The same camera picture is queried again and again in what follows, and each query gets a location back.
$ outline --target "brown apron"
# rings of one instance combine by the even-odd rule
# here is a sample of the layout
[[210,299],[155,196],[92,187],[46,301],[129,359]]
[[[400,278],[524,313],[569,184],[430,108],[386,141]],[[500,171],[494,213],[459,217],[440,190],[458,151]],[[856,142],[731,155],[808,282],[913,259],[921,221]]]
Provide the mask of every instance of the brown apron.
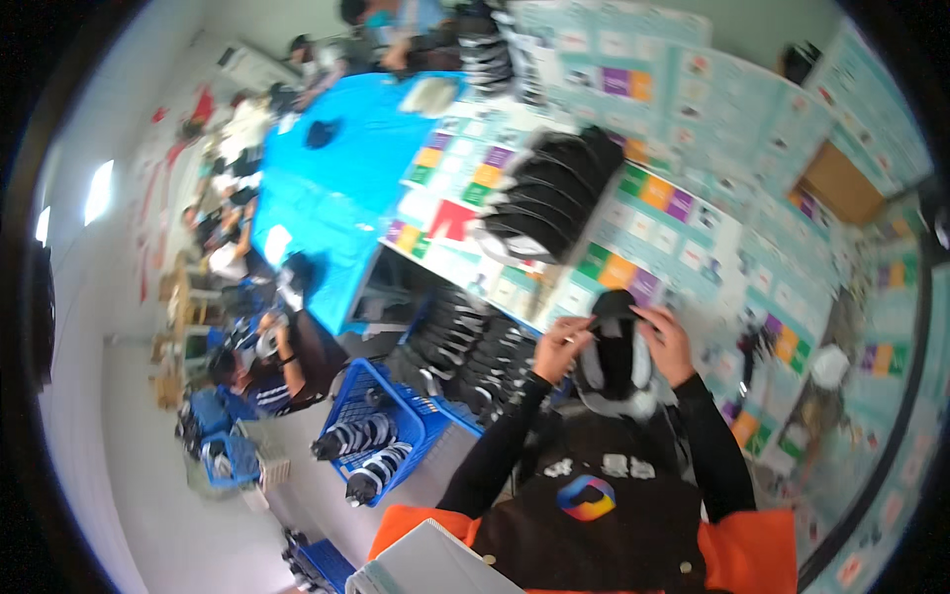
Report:
[[705,592],[701,496],[664,444],[594,414],[560,435],[518,496],[483,517],[472,548],[525,589]]

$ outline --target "blue tablecloth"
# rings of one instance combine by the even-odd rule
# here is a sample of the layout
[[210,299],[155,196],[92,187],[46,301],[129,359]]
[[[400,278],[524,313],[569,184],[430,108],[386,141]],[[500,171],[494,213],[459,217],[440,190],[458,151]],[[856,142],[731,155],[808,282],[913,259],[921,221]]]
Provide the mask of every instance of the blue tablecloth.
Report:
[[[277,134],[275,128],[265,142],[252,243],[264,254],[279,224],[292,237],[281,261],[299,251],[321,263],[322,284],[306,307],[335,335],[365,328],[348,323],[347,314],[403,196],[399,179],[437,122],[399,111],[420,77],[392,80],[375,73],[344,78],[293,129]],[[311,150],[305,141],[316,121],[339,128],[329,144]]]

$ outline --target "air conditioner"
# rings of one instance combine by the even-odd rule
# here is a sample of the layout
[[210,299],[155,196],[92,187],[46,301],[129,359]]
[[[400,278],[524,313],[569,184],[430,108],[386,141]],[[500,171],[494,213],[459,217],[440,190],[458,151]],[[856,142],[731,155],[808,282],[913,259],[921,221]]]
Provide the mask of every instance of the air conditioner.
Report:
[[298,72],[241,43],[230,44],[218,60],[221,71],[243,88],[263,93],[274,83],[300,86]]

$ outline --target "black long sleeve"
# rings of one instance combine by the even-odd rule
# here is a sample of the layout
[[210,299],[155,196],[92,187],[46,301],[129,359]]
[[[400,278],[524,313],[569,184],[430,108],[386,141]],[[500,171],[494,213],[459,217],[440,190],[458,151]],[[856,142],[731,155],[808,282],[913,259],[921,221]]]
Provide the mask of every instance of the black long sleeve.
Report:
[[746,461],[702,378],[693,374],[674,393],[710,522],[716,523],[734,511],[755,511]]
[[549,392],[550,383],[529,375],[520,407],[495,421],[475,443],[452,475],[438,509],[457,511],[474,520],[491,508],[521,459],[524,438]]

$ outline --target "orange shirt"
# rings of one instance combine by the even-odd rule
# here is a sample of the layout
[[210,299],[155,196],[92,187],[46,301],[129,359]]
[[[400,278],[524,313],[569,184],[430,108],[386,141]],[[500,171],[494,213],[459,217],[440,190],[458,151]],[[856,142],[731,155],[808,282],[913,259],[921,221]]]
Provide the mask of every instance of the orange shirt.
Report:
[[[372,543],[369,561],[431,518],[468,546],[482,523],[455,511],[391,506]],[[706,587],[732,594],[795,594],[794,516],[790,510],[737,511],[718,524],[699,524],[699,550],[706,560]],[[530,593],[581,594],[553,590]]]

